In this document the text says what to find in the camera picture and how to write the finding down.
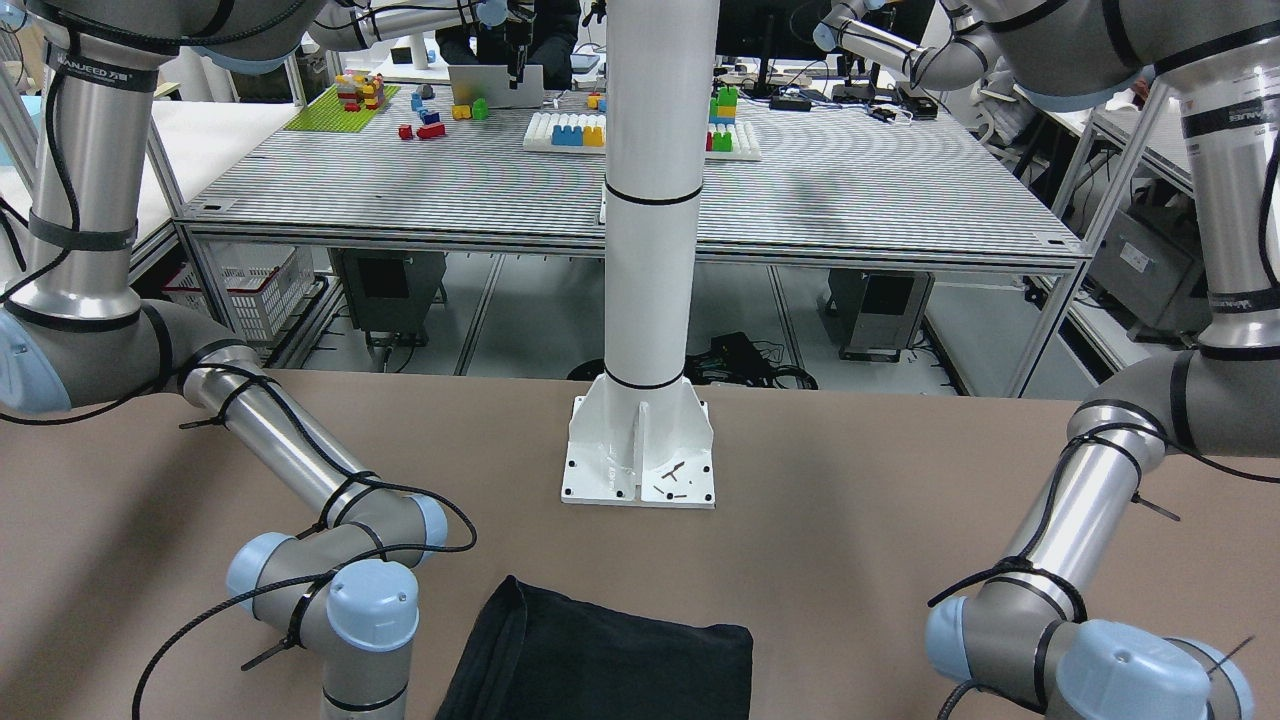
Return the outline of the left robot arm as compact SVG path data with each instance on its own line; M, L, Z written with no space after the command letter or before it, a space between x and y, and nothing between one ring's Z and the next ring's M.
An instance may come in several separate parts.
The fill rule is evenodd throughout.
M1221 652L1088 618L1082 592L1167 452L1277 456L1277 4L975 1L1027 94L1105 100L1152 67L1180 100L1210 325L1100 386L1004 559L931 601L934 669L1048 719L1249 719Z

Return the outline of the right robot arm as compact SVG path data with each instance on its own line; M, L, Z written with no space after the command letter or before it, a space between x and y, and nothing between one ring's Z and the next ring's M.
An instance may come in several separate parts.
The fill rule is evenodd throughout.
M26 273L3 291L10 420L151 393L209 411L317 511L300 536L252 539L232 603L319 655L323 716L402 719L419 629L413 569L447 551L435 495L361 468L224 325L127 278L157 72L182 47L223 65L279 67L334 1L23 1L46 38L47 82Z

